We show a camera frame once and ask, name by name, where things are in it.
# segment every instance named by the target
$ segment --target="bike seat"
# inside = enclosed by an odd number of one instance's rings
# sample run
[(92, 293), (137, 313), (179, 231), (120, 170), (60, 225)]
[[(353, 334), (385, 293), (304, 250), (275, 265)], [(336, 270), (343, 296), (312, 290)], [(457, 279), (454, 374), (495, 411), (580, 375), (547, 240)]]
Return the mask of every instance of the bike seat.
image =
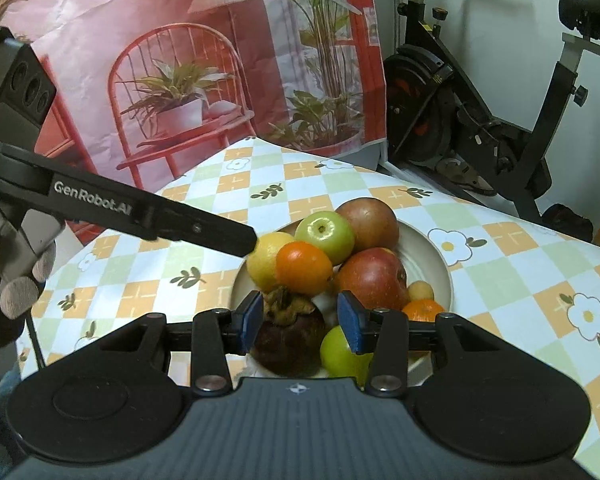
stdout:
[(600, 40), (600, 0), (560, 0), (560, 21), (568, 29), (592, 40)]

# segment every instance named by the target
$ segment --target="black cable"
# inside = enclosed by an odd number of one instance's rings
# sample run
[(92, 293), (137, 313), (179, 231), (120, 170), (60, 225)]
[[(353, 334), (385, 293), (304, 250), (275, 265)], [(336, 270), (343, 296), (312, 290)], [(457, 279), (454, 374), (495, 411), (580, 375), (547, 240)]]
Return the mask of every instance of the black cable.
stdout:
[(42, 348), (40, 348), (40, 342), (38, 341), (38, 334), (36, 333), (36, 327), (33, 324), (33, 318), (31, 317), (31, 310), (28, 310), (24, 317), (25, 323), (27, 324), (27, 332), (29, 332), (29, 339), (31, 339), (31, 346), (33, 346), (33, 353), (36, 355), (36, 364), (38, 365), (38, 371), (46, 367), (45, 358), (42, 355)]

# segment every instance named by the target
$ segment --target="exercise bike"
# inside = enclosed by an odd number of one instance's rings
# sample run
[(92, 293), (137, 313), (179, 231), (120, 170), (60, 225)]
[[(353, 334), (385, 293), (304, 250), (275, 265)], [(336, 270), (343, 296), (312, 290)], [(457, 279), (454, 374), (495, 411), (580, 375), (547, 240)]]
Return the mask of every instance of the exercise bike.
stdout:
[[(562, 35), (562, 56), (531, 131), (494, 117), (440, 41), (445, 9), (432, 10), (434, 27), (424, 22), (424, 0), (409, 0), (397, 10), (406, 17), (405, 41), (384, 62), (389, 162), (432, 170), (455, 153), (513, 202), (520, 218), (555, 228), (551, 217), (540, 215), (535, 199), (551, 187), (544, 156), (567, 104), (573, 97), (583, 106), (587, 99), (587, 89), (575, 82), (583, 51), (600, 56), (600, 45), (591, 41), (600, 41), (600, 0), (560, 0), (560, 21), (582, 37)], [(458, 189), (449, 181), (441, 184), (452, 193)]]

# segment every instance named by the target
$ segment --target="small yellow fruit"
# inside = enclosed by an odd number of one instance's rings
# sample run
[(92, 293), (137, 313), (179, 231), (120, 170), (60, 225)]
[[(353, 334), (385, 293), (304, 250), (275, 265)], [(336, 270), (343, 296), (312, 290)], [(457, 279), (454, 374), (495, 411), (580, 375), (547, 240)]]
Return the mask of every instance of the small yellow fruit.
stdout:
[(431, 285), (423, 281), (411, 283), (407, 289), (407, 292), (409, 293), (409, 301), (436, 299), (433, 296), (433, 288)]
[(268, 233), (258, 238), (255, 250), (247, 256), (247, 272), (262, 292), (270, 292), (276, 285), (276, 255), (293, 241), (289, 233)]

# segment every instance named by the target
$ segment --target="knob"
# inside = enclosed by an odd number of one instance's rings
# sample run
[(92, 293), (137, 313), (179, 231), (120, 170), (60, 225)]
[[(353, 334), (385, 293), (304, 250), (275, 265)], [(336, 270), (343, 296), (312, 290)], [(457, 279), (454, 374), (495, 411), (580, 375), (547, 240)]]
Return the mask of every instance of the knob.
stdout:
[(446, 17), (449, 14), (449, 11), (446, 9), (443, 9), (442, 7), (433, 7), (432, 13), (433, 13), (434, 20), (438, 20), (439, 22), (444, 22), (446, 20)]
[(573, 93), (573, 102), (578, 106), (583, 106), (587, 101), (587, 96), (589, 95), (589, 90), (584, 88), (584, 86), (578, 86), (578, 89)]

